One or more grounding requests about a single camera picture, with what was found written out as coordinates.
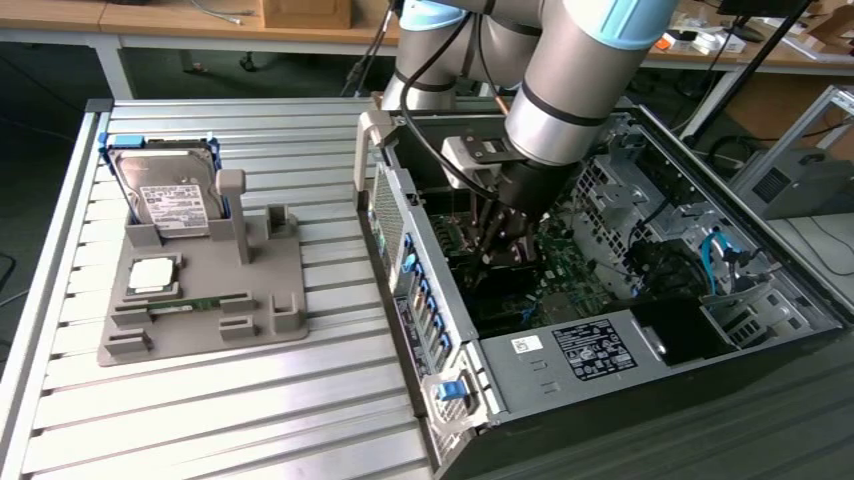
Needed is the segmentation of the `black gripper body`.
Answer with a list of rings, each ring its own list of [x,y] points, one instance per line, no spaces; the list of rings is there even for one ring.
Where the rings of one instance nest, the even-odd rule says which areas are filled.
[[[580,172],[580,163],[564,166],[549,166],[540,162],[508,163],[501,167],[498,200],[530,218],[540,218],[556,204]]]

